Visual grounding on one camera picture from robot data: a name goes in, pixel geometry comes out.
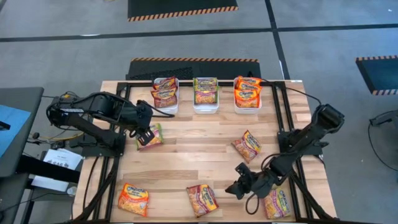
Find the gray floor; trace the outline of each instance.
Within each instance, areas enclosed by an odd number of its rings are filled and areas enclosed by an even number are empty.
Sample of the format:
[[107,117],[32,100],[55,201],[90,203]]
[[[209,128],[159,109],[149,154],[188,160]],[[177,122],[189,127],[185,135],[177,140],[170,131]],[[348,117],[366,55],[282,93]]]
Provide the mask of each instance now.
[[[398,21],[394,0],[272,0],[278,27],[388,24]],[[240,0],[239,11],[127,22],[127,1],[8,0],[0,12],[0,37],[113,34],[168,30],[270,27],[263,0]],[[397,172],[376,158],[367,136],[368,119],[397,108],[398,96],[372,96],[354,58],[396,55],[398,29],[281,32],[291,79],[346,115],[340,132],[327,136],[326,171],[338,216],[343,220],[396,223]],[[140,37],[100,40],[0,43],[0,87],[42,86],[46,95],[98,91],[102,80],[123,80],[133,57],[258,58],[262,76],[282,79],[271,33]],[[49,127],[43,99],[33,130]],[[310,107],[316,107],[310,100]],[[398,168],[397,131],[389,124],[371,130],[376,150]],[[47,146],[28,145],[36,156]],[[62,222],[70,202],[41,202],[31,223]]]

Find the orange noodle package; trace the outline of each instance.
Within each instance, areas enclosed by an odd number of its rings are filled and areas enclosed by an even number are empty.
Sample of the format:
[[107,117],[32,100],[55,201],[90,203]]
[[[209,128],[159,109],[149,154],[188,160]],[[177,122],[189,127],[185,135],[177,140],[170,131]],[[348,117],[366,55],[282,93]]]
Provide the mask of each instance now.
[[169,90],[171,88],[176,88],[177,84],[175,82],[175,77],[170,77],[163,79],[159,83],[154,84],[154,89],[155,90]]
[[262,82],[261,78],[253,78],[253,77],[242,77],[242,76],[238,76],[238,83],[244,81],[247,82],[251,85],[260,85],[260,83]]
[[176,96],[177,88],[169,90],[151,90],[150,93],[154,97],[154,104],[156,108],[165,108],[177,104]]
[[258,108],[260,95],[257,90],[234,90],[235,103],[239,108]]
[[213,190],[207,184],[187,187],[189,201],[192,204],[195,216],[199,218],[218,208]]
[[119,196],[118,208],[146,217],[148,199],[148,191],[125,183]]
[[217,103],[218,87],[216,85],[195,85],[193,89],[195,104]]
[[243,156],[243,159],[250,163],[261,151],[261,145],[259,141],[250,134],[247,130],[241,139],[232,142],[235,149]]
[[256,90],[258,93],[260,93],[262,87],[259,85],[252,85],[248,82],[241,81],[241,82],[237,82],[235,89],[237,89],[237,90]]

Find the white plastic bin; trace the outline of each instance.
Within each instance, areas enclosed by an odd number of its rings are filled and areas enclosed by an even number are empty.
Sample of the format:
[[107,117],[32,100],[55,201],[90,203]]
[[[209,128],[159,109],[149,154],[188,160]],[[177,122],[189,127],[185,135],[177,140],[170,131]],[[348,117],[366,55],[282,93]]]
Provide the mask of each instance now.
[[[166,78],[156,78],[155,80],[154,80],[154,83],[155,84],[159,84],[160,83],[160,81],[162,81],[162,80],[165,80]],[[178,81],[178,78],[175,78],[175,82],[176,82],[176,84],[177,84],[177,92],[176,92],[176,96],[177,96],[177,104],[176,105],[173,105],[173,106],[168,106],[168,107],[165,107],[165,108],[156,108],[156,109],[158,109],[158,110],[160,110],[160,111],[162,111],[162,112],[164,112],[164,113],[168,113],[168,114],[176,114],[177,112],[178,112],[178,103],[179,103],[179,96],[178,96],[178,93],[179,93],[179,91],[180,91],[180,84],[179,84],[179,81]]]
[[220,92],[218,91],[218,80],[217,80],[217,103],[204,103],[195,104],[195,89],[193,89],[193,110],[197,114],[215,114],[220,107]]
[[[234,79],[234,89],[235,89],[235,85],[236,82],[238,81],[238,78]],[[237,114],[258,114],[258,112],[260,111],[261,107],[262,107],[262,103],[261,103],[261,93],[259,94],[260,97],[260,104],[258,108],[239,108],[238,106],[236,106],[236,101],[235,101],[235,93],[234,93],[234,108],[235,108],[235,113]]]

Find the wooden tabletop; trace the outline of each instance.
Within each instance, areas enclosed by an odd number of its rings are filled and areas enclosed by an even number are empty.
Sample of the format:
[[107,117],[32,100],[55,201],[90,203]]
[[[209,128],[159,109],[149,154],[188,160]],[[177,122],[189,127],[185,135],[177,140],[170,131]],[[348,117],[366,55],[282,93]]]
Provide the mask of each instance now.
[[[118,81],[104,81],[101,91],[116,93]],[[286,81],[287,87],[304,91],[302,82]],[[311,119],[307,98],[297,92],[287,90],[295,128],[305,127]],[[260,206],[255,215],[245,212],[248,195],[237,200],[235,195],[227,194],[224,189],[239,178],[234,168],[243,158],[233,148],[231,141],[239,139],[245,130],[262,144],[261,153],[249,164],[251,170],[260,171],[261,161],[269,154],[278,153],[276,133],[279,130],[275,114],[275,106],[271,88],[264,87],[261,91],[262,108],[259,114],[236,114],[233,106],[233,88],[220,87],[220,108],[216,114],[195,114],[192,107],[192,87],[180,87],[180,103],[175,118],[153,118],[152,124],[162,125],[164,145],[136,150],[133,139],[127,139],[124,155],[119,163],[116,192],[113,200],[111,222],[266,222],[264,206]],[[286,122],[282,101],[284,122]],[[150,87],[131,88],[130,100],[146,100],[153,104]],[[109,128],[104,121],[95,121],[101,128]],[[83,196],[87,179],[94,158],[85,159],[81,169],[78,190],[73,205],[75,216],[81,213]],[[88,204],[98,188],[102,158],[93,171],[87,194]],[[309,191],[318,203],[331,216],[335,216],[335,208],[331,197],[325,168],[313,156],[303,156],[303,169],[307,178]],[[133,184],[149,191],[148,217],[142,217],[118,208],[118,198],[124,183]],[[186,188],[198,184],[208,184],[215,192],[216,201],[220,206],[217,210],[195,218],[190,205]],[[290,209],[293,213],[289,183],[282,184]],[[305,207],[299,190],[301,214],[305,215]],[[99,217],[104,217],[108,193],[105,192]],[[254,210],[256,199],[251,200],[249,209]],[[278,221],[293,221],[294,214]]]

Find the ramen package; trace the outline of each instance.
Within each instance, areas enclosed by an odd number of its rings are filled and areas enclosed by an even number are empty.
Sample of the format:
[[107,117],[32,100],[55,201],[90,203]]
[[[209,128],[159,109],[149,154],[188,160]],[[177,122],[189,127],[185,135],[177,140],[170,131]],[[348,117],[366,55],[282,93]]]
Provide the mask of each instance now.
[[258,93],[261,91],[261,86],[253,85],[245,81],[237,82],[235,89],[237,90],[256,90]]
[[175,81],[175,77],[165,78],[159,83],[154,84],[155,90],[169,90],[171,88],[176,88],[177,84]]
[[217,103],[217,85],[195,85],[195,104]]
[[217,86],[217,78],[194,78],[193,85],[213,85]]
[[154,124],[149,126],[150,130],[154,133],[154,138],[152,140],[150,140],[150,142],[148,144],[146,144],[145,146],[141,145],[141,143],[139,141],[137,142],[137,150],[141,150],[143,148],[147,148],[147,147],[152,147],[152,146],[156,146],[158,144],[163,144],[164,140],[163,140],[163,136],[162,136],[162,127],[160,124]]
[[256,90],[234,90],[235,103],[239,108],[258,108],[260,95]]
[[197,218],[218,208],[214,192],[207,184],[187,187],[187,192]]
[[242,77],[242,76],[238,76],[238,83],[244,81],[250,85],[260,85],[260,83],[262,82],[261,78],[253,78],[253,77]]
[[165,108],[177,104],[177,96],[175,95],[177,87],[168,90],[152,90],[150,93],[154,97],[156,108]]
[[282,218],[290,215],[285,192],[281,188],[273,189],[264,199],[268,219]]
[[232,142],[232,145],[243,156],[243,159],[250,163],[261,151],[261,145],[247,130],[241,139]]
[[148,191],[125,183],[119,196],[118,208],[146,217],[148,199]]

